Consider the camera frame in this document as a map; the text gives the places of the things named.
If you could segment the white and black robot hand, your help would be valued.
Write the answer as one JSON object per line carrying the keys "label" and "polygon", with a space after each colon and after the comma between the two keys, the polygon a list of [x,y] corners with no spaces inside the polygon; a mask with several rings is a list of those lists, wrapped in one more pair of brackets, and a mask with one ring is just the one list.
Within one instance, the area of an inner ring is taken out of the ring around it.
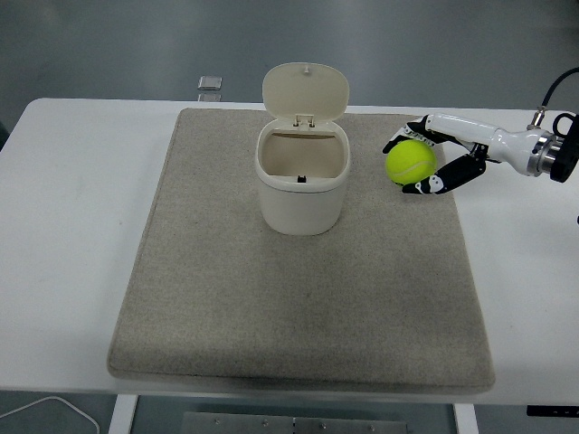
{"label": "white and black robot hand", "polygon": [[486,163],[506,162],[522,175],[548,173],[547,142],[551,134],[543,129],[510,133],[500,127],[443,113],[427,115],[405,124],[391,138],[383,152],[388,154],[406,138],[429,146],[445,142],[463,146],[468,153],[449,162],[419,182],[406,184],[404,193],[448,193],[482,175]]}

